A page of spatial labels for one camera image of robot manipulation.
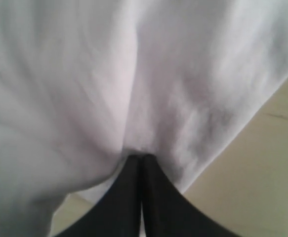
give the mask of white fabric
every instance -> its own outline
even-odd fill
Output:
[[[287,77],[288,0],[0,0],[0,237],[133,150],[186,190]]]

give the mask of beige floor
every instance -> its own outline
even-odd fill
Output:
[[[288,237],[288,80],[186,197],[244,237]],[[90,208],[69,197],[54,217],[53,234]]]

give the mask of floor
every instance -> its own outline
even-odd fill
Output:
[[[185,194],[197,208],[244,237],[288,237],[288,80]],[[92,205],[71,195],[52,234]]]

